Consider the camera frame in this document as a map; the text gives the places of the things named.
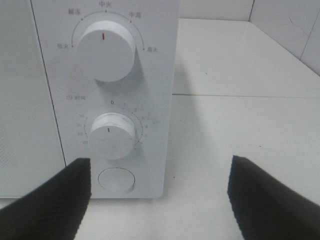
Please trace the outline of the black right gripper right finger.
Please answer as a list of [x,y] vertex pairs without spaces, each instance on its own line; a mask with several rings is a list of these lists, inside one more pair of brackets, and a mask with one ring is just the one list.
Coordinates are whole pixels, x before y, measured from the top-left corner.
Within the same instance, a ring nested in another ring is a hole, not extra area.
[[320,206],[245,157],[232,157],[227,195],[245,240],[318,240]]

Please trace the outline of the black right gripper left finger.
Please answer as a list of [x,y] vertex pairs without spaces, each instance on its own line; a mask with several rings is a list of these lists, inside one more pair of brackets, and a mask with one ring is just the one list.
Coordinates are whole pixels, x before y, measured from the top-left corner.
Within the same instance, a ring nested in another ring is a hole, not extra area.
[[77,158],[0,210],[2,240],[73,240],[91,198],[91,163]]

